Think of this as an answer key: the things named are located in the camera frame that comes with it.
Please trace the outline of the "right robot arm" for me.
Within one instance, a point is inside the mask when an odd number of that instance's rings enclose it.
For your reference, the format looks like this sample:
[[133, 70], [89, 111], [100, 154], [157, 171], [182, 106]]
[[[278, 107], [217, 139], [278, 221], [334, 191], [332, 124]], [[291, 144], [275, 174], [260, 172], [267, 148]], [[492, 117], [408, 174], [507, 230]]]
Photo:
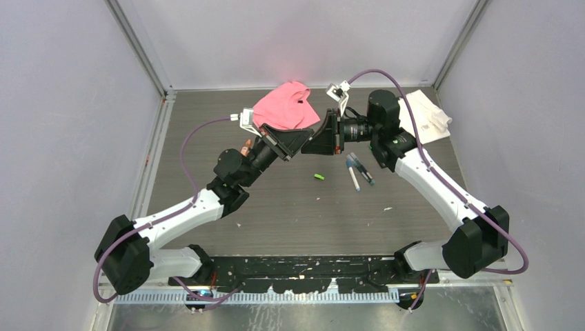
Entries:
[[438, 211], [451, 236], [446, 241], [416, 241], [394, 253], [391, 264], [403, 282], [414, 281], [422, 270], [450, 270], [462, 279], [505, 257], [509, 215], [501, 206], [489, 208], [474, 200], [400, 126], [399, 99], [389, 90], [368, 95], [367, 113], [343, 117], [329, 109], [318, 131], [302, 147], [304, 154], [341, 154], [346, 142], [367, 141], [381, 168], [411, 184]]

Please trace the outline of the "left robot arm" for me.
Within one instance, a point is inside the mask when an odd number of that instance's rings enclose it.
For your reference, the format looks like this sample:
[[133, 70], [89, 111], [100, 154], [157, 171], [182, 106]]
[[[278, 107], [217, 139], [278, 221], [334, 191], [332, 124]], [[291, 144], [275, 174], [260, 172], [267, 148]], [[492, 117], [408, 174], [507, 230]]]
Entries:
[[183, 277], [196, 285], [212, 275], [202, 249], [166, 250], [164, 246], [205, 223], [238, 210], [248, 199], [251, 186], [276, 160], [291, 160], [312, 139], [312, 129], [278, 130], [263, 124], [247, 155], [230, 148], [222, 151], [207, 186], [161, 212], [131, 221], [126, 215], [114, 218], [95, 252], [97, 270], [94, 294], [98, 301], [99, 278], [104, 274], [116, 295], [129, 294], [150, 279]]

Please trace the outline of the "white blue marker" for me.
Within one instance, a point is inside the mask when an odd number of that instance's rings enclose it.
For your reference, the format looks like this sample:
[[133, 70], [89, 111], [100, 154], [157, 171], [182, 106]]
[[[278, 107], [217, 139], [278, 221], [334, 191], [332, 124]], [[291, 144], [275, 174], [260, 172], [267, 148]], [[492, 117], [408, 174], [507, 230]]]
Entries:
[[348, 168], [348, 172], [350, 174], [350, 178], [352, 180], [354, 188], [357, 192], [359, 192], [361, 190], [361, 188], [360, 188], [359, 183], [357, 181], [357, 177], [355, 176], [355, 172], [353, 170], [353, 165], [349, 160], [346, 160], [346, 166]]

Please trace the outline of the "green gel pen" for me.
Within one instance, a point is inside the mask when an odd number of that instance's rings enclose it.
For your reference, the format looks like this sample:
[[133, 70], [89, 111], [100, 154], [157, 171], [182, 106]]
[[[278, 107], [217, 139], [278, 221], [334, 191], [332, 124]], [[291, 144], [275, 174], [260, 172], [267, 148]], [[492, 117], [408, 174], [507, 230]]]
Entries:
[[374, 186], [375, 185], [375, 180], [373, 179], [373, 177], [369, 173], [369, 171], [367, 171], [367, 169], [365, 168], [365, 166], [361, 163], [361, 161], [359, 160], [359, 158], [357, 156], [355, 156], [353, 153], [351, 153], [350, 156], [351, 156], [351, 158], [353, 160], [354, 166], [358, 169], [358, 171], [360, 172], [360, 174], [365, 178], [365, 180], [371, 186]]

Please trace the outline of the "black pen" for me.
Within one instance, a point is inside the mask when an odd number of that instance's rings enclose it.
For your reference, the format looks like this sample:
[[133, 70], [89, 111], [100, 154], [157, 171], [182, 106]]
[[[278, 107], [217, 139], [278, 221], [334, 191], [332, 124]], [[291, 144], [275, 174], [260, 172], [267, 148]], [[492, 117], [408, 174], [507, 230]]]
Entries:
[[361, 163], [361, 161], [359, 160], [359, 158], [357, 157], [357, 155], [354, 152], [351, 152], [349, 154], [349, 157], [351, 158], [351, 161], [353, 162], [353, 164], [357, 167], [357, 169], [359, 170], [360, 173], [362, 173], [362, 175], [368, 180], [370, 181], [372, 179], [372, 177], [370, 176], [369, 172], [367, 171], [367, 169], [364, 167], [364, 165]]

